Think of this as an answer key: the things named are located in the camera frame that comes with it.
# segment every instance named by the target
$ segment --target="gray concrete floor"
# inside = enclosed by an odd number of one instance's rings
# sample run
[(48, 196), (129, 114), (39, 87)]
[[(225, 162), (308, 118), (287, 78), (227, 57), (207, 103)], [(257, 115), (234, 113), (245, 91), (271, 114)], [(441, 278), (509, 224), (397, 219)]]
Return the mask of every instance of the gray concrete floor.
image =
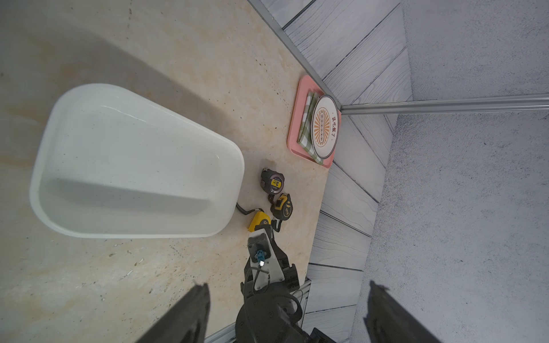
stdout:
[(400, 116), (368, 282), (443, 342), (549, 336), (549, 111)]
[(403, 0), (414, 100), (549, 92), (549, 1)]

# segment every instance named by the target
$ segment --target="metal rail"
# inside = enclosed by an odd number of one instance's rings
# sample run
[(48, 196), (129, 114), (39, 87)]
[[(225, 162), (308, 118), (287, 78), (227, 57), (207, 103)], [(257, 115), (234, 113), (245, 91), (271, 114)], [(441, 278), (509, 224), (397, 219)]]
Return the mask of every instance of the metal rail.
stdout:
[(341, 107), (341, 114), (431, 114), (514, 112), (528, 110), (549, 110), (549, 94), (344, 105)]

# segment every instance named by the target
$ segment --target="tape measure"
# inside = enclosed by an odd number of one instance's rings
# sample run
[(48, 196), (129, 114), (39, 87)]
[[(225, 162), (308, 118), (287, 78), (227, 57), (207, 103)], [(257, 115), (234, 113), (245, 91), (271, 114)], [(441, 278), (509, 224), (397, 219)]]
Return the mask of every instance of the tape measure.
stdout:
[(284, 175), (265, 168), (261, 172), (260, 185), (268, 195), (277, 195), (284, 188)]
[(277, 173), (274, 170), (265, 168), (261, 172), (260, 185), (265, 193), (267, 193), (267, 198), (272, 204), (271, 212), (276, 219), (273, 219), (271, 221), (271, 219), (268, 215), (265, 214), (263, 209), (253, 209), (247, 211), (238, 204), (237, 209), (238, 211), (240, 211), (240, 213), (244, 215), (248, 215), (252, 212), (258, 211), (252, 219), (250, 226), (248, 227), (248, 231), (253, 232), (255, 230), (255, 227), (258, 225), (270, 224), (276, 232), (280, 232), (282, 221), (288, 220), (292, 215), (292, 212), (294, 211), (294, 205), (290, 198), (290, 194), (282, 193), (278, 197), (278, 200), (275, 201), (275, 195), (282, 192), (282, 188), (284, 188), (284, 175), (282, 175), (281, 173)]
[(294, 211), (290, 194), (282, 193), (278, 200), (271, 205), (271, 212), (276, 219), (288, 220)]

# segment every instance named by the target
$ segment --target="tape measure label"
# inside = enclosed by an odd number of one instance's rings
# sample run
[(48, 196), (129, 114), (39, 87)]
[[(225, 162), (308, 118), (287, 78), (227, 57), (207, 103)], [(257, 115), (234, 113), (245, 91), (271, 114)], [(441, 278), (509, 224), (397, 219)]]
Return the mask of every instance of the tape measure label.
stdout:
[(280, 188), (280, 186), (282, 186), (282, 182), (280, 182), (279, 180), (273, 179), (273, 180), (271, 181), (271, 185)]

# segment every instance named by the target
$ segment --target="marble countertop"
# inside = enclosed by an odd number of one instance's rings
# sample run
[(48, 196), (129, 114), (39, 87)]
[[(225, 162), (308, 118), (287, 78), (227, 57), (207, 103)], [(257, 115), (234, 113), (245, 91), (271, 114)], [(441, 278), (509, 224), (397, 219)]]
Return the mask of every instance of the marble countertop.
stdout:
[(32, 165), (53, 103), (92, 82), (125, 87), (229, 138), (245, 173), (239, 203), (269, 208), (264, 167), (285, 176), (292, 217), (276, 234), (303, 283), (328, 170), (289, 152), (295, 92), (305, 71), (246, 0), (45, 0), (10, 10), (0, 81), (2, 341), (133, 342), (195, 283), (208, 283), (207, 334), (243, 303), (252, 215), (235, 211), (201, 239), (78, 239), (32, 213)]

